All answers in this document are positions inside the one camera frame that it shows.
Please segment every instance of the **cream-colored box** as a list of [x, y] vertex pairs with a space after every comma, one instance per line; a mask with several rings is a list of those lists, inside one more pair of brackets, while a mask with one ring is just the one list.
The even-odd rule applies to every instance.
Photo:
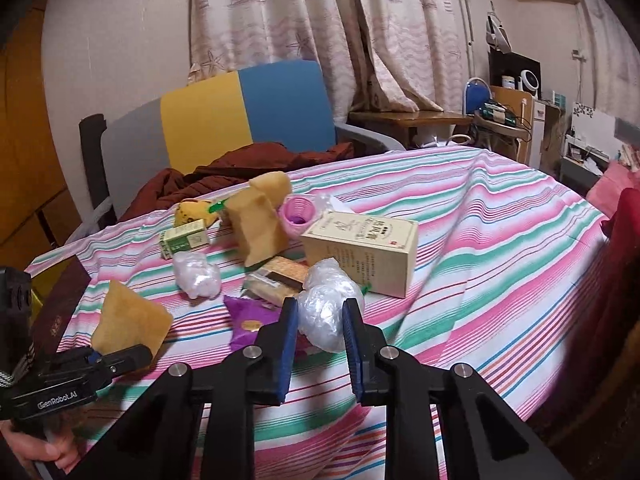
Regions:
[[414, 276], [418, 222], [329, 211], [300, 237], [311, 266], [335, 258], [372, 292], [404, 298]]

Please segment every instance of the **brown blanket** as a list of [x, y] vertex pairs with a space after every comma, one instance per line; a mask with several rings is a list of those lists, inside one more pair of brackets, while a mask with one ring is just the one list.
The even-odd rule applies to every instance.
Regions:
[[350, 142], [338, 144], [327, 152], [291, 153], [278, 142], [257, 142], [225, 153], [208, 166], [193, 173], [166, 168], [147, 182], [120, 221], [130, 220], [157, 209], [168, 209], [185, 198], [196, 198], [212, 191], [242, 184], [270, 171], [293, 171], [318, 164], [353, 158]]

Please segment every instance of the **beige foam block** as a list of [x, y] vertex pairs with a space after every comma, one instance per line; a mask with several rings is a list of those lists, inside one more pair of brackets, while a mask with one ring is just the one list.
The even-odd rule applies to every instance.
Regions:
[[245, 267], [251, 267], [289, 247], [278, 215], [267, 195], [253, 187], [238, 191], [225, 202]]
[[174, 317], [164, 306], [145, 300], [122, 283], [111, 280], [91, 346], [101, 354], [110, 354], [143, 344], [155, 357], [172, 322]]
[[284, 202], [284, 197], [292, 193], [291, 180], [282, 171], [271, 171], [252, 178], [249, 186], [263, 192], [274, 208], [279, 208]]

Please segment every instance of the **wooden cabinet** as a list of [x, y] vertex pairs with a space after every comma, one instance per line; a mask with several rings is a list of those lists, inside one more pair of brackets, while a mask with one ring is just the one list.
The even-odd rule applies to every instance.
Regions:
[[25, 14], [0, 50], [0, 265], [21, 269], [64, 244], [80, 223], [49, 127], [40, 7]]

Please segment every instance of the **human hand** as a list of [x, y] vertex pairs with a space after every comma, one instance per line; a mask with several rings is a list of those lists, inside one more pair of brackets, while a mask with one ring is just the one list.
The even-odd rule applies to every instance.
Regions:
[[52, 442], [46, 442], [25, 433], [14, 431], [11, 421], [0, 421], [0, 433], [22, 466], [34, 474], [31, 461], [55, 462], [57, 468], [69, 473], [80, 460], [78, 447], [71, 427], [64, 421], [53, 434]]

